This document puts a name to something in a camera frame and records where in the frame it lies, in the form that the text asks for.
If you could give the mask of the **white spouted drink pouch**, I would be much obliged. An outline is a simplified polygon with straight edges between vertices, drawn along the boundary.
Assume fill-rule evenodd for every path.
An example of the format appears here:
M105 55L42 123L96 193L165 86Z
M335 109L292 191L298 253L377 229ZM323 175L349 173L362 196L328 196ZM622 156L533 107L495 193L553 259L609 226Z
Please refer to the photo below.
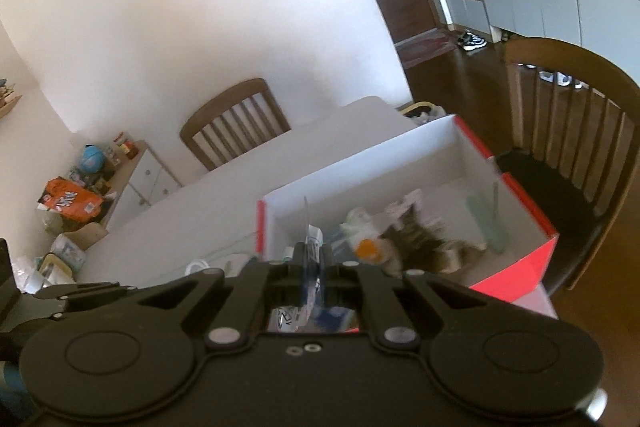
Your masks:
M304 234L292 251L281 258L286 272L279 280L278 304L271 324L278 333L306 333L316 325L326 303L326 248L322 231L311 223L307 197L304 197Z

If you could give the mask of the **white tissue pack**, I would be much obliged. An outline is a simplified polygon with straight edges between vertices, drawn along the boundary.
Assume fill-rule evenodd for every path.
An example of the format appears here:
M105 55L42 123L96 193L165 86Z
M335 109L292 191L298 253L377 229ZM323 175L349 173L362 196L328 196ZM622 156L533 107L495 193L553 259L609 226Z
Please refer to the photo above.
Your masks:
M395 245L386 239L367 210L350 210L328 236L335 263L358 262L374 265L389 277L400 277L402 261Z

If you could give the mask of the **black snack packet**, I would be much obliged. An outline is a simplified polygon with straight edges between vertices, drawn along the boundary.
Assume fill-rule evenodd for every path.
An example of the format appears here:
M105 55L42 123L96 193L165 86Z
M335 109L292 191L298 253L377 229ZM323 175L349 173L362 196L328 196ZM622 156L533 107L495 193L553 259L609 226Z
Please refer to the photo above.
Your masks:
M486 243L471 243L463 239L441 239L435 231L422 225L420 219L407 213L383 236L398 250L405 270L423 270L433 274L451 275L468 269L488 251Z

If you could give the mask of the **pink printed snack packet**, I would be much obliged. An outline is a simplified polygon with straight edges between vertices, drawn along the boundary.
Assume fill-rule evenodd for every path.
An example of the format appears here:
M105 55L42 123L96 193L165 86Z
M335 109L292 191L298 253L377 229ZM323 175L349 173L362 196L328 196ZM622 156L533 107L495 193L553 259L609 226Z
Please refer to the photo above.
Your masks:
M385 214L392 221L399 221L407 213L413 213L414 217L422 217L424 196L420 188L402 196L397 202L391 202L385 207Z

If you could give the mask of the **teal plastic stick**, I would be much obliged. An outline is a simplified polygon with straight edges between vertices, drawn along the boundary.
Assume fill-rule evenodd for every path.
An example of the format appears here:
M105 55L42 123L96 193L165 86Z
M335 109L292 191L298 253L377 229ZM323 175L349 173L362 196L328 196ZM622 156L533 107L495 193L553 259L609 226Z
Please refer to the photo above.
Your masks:
M500 225L494 208L482 196L478 195L468 196L465 204L480 229L487 246L492 251L495 251L496 254L502 254L506 250L506 246L508 246L508 234Z

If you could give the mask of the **blue wet wipes pack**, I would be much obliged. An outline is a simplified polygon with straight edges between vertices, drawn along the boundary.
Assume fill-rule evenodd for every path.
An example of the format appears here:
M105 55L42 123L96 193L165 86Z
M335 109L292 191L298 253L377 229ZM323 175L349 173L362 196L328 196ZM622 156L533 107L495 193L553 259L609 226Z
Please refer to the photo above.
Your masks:
M346 333L356 331L359 321L353 309L344 307L320 308L314 310L312 316L314 327L327 334Z

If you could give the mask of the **brown cardboard box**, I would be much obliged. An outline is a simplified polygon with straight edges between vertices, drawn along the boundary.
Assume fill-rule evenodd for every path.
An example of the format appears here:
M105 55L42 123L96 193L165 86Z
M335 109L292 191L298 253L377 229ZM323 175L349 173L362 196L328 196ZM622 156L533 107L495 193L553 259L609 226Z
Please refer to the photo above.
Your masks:
M108 232L98 222L90 222L77 231L63 233L63 236L82 251L88 251L90 247L105 239L107 234Z

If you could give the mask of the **orange snack bag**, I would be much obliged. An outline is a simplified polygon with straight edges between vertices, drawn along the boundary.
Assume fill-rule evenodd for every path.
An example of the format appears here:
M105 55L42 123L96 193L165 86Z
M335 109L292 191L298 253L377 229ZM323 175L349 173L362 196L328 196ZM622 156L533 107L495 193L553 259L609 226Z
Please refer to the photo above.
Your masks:
M99 217L105 200L99 194L58 176L47 183L38 202L68 220L86 225Z

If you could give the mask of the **red cardboard shoe box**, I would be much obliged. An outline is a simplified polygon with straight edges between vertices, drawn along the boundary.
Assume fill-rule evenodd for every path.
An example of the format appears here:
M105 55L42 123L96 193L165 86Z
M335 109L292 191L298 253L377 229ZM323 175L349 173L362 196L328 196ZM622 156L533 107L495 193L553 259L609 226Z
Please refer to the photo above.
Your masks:
M423 249L447 279L502 300L538 291L559 234L458 116L442 117L288 182L257 204L257 250L281 259L308 227L344 260Z

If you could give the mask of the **blue globe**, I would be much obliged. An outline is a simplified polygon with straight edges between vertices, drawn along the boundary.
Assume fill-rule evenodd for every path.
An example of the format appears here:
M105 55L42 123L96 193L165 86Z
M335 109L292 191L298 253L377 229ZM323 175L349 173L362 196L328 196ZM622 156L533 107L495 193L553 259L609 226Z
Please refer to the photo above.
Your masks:
M99 173L105 164L105 155L96 145L86 145L79 161L79 169L83 173Z

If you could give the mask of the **small white side cabinet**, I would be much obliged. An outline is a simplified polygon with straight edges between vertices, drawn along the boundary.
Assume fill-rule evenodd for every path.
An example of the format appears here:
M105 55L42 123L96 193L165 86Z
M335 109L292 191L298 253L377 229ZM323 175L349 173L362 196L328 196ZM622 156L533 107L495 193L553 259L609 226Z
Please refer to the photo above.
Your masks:
M110 180L108 196L113 199L113 205L101 221L108 233L126 225L182 187L148 144L137 141L134 145L139 150L138 155L125 159Z

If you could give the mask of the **wooden chair behind table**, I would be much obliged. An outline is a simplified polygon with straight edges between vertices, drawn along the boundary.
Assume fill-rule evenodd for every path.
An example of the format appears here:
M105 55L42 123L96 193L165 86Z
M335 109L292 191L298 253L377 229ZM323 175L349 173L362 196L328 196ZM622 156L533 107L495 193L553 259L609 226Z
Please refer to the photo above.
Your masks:
M182 143L208 170L291 130L265 79L244 80L200 107L182 126Z

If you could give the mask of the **red patterned door mat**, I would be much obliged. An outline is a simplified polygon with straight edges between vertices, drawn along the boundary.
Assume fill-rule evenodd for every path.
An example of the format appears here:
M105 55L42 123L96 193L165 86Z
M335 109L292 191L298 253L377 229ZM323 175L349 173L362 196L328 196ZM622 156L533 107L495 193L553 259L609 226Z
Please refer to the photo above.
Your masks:
M398 42L395 49L402 68L409 69L457 49L456 35L449 30L433 28Z

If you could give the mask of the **pair of sneakers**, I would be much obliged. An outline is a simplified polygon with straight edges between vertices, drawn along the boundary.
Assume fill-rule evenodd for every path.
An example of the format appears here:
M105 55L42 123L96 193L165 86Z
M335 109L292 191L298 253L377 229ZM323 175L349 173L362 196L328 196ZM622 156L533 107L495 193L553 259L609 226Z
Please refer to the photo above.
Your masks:
M487 41L478 35L472 33L472 31L465 31L457 38L457 46L466 53L470 53L476 50L484 49L487 46Z

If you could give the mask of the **wooden chair right of table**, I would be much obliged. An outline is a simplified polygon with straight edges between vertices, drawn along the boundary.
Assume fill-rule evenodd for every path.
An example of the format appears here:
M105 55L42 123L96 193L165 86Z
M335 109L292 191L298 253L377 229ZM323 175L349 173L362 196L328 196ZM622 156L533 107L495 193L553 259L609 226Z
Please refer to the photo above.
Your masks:
M639 166L639 87L606 58L549 38L504 47L512 147L497 159L558 233L542 285L572 288L597 256Z

